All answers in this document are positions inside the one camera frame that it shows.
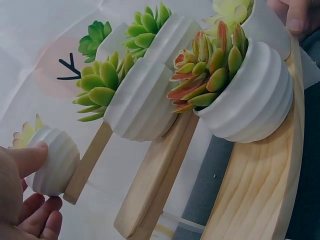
wood grain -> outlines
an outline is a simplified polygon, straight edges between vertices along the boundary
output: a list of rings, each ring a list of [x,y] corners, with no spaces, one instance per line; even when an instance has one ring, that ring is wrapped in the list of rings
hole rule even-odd
[[[150,239],[198,121],[192,112],[180,114],[169,132],[151,143],[114,221],[125,239]]]
[[[286,60],[294,101],[259,142],[235,143],[202,240],[283,240],[295,203],[304,142],[304,82],[298,40]]]
[[[63,198],[76,205],[78,198],[83,191],[91,172],[93,171],[100,155],[105,149],[113,131],[110,126],[103,122],[75,170]]]

small white pot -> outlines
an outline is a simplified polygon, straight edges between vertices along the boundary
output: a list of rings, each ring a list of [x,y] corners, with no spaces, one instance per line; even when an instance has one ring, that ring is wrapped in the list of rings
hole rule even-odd
[[[172,126],[177,114],[167,98],[176,86],[164,64],[139,58],[115,92],[103,120],[118,136],[138,142],[153,141]]]
[[[102,41],[96,50],[95,60],[99,62],[105,62],[107,56],[111,56],[118,52],[119,59],[122,60],[126,54],[126,48],[123,46],[123,43],[126,41],[126,30],[129,26],[124,22],[121,23],[116,29]]]
[[[211,105],[194,113],[215,136],[250,143],[271,135],[292,101],[292,78],[279,53],[249,38],[245,59],[231,83]]]
[[[256,42],[264,42],[277,50],[283,60],[290,55],[290,34],[265,0],[254,0],[252,13],[242,24],[244,33]]]
[[[59,196],[65,192],[80,162],[78,147],[65,131],[46,125],[33,135],[27,147],[34,147],[39,141],[48,145],[48,155],[43,166],[26,177],[26,184],[36,193]]]
[[[157,33],[144,58],[165,64],[174,71],[175,58],[182,49],[192,48],[192,39],[200,30],[200,25],[193,19],[174,13]]]

light wood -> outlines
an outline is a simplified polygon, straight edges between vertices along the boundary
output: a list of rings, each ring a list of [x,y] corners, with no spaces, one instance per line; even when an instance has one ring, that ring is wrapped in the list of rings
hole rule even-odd
[[[169,132],[151,143],[114,221],[124,238],[150,239],[198,121],[192,112],[180,114]]]
[[[69,203],[76,205],[78,198],[112,133],[113,131],[110,126],[103,122],[83,155],[83,158],[81,159],[63,194],[63,198]]]
[[[298,40],[286,60],[294,103],[280,128],[255,143],[235,143],[202,240],[283,240],[303,153],[304,81]]]

artificial succulent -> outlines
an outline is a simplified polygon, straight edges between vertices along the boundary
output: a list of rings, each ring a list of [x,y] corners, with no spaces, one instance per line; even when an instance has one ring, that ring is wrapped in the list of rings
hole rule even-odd
[[[84,62],[92,63],[96,59],[97,49],[102,41],[112,32],[110,23],[107,21],[103,24],[101,21],[95,20],[93,24],[88,26],[88,35],[79,41],[78,51],[88,57]]]
[[[213,10],[216,15],[203,19],[202,21],[211,25],[205,30],[208,36],[216,37],[220,21],[224,21],[233,34],[236,24],[242,24],[250,16],[254,0],[213,0]]]
[[[206,108],[224,91],[241,67],[248,39],[239,23],[233,41],[228,26],[220,21],[216,41],[204,31],[192,40],[192,50],[183,49],[174,60],[170,81],[180,84],[167,97],[177,108],[174,113]]]
[[[37,114],[35,117],[35,126],[34,128],[27,121],[22,125],[22,132],[15,132],[13,134],[12,146],[8,147],[9,149],[24,149],[27,147],[29,141],[33,135],[40,128],[44,126],[40,116]]]
[[[81,79],[76,86],[83,90],[73,101],[74,104],[86,106],[78,111],[80,114],[94,113],[78,119],[80,122],[89,122],[100,119],[116,93],[120,83],[128,71],[135,64],[131,53],[126,52],[119,62],[118,52],[108,56],[105,62],[94,61],[92,66],[86,66],[81,71]]]
[[[130,40],[123,44],[130,49],[133,57],[138,59],[145,55],[157,33],[171,14],[171,10],[163,3],[160,4],[159,11],[158,7],[153,12],[149,6],[146,6],[144,13],[135,12],[135,21],[125,32]]]

green succulent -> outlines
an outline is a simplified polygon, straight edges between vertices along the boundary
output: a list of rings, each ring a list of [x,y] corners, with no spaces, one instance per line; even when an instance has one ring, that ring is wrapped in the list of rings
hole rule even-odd
[[[76,82],[76,86],[83,92],[73,103],[86,106],[78,113],[94,114],[82,117],[78,121],[89,122],[104,116],[119,85],[134,64],[135,59],[131,53],[127,51],[123,60],[119,62],[119,54],[116,51],[111,57],[108,56],[105,62],[94,61],[92,66],[82,69],[82,78]]]
[[[79,41],[78,51],[88,58],[84,61],[86,64],[92,63],[96,59],[97,49],[102,41],[112,32],[110,23],[103,24],[95,20],[88,26],[88,35]]]
[[[149,6],[145,7],[144,13],[135,12],[135,21],[125,32],[130,40],[123,44],[130,49],[133,57],[138,59],[145,55],[157,33],[171,15],[171,10],[163,3],[160,4],[159,10],[158,7],[155,8],[155,12]]]
[[[248,50],[248,39],[239,23],[233,41],[229,27],[220,21],[217,38],[211,41],[199,31],[192,41],[192,51],[183,49],[174,60],[172,82],[180,82],[167,97],[177,108],[174,113],[202,110],[226,89],[241,67]]]

